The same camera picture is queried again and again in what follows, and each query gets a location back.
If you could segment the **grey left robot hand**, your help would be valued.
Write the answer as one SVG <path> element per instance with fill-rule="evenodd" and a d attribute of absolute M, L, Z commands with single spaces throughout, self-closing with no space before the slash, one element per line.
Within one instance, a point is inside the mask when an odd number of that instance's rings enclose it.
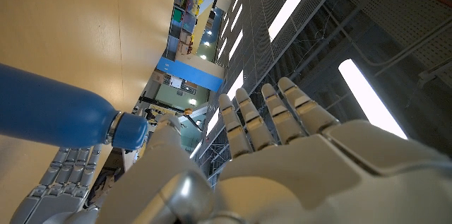
<path fill-rule="evenodd" d="M 220 96 L 231 160 L 215 185 L 159 121 L 99 223 L 450 223 L 451 160 L 364 120 L 340 123 L 290 79 L 262 87 L 272 135 L 244 89 Z"/>

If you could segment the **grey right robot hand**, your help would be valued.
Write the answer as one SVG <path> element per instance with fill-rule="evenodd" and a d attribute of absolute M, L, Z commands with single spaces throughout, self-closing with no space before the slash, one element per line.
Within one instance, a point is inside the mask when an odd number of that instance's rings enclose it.
<path fill-rule="evenodd" d="M 11 223 L 94 223 L 100 208 L 83 208 L 102 146 L 60 148 L 40 183 L 23 199 Z"/>

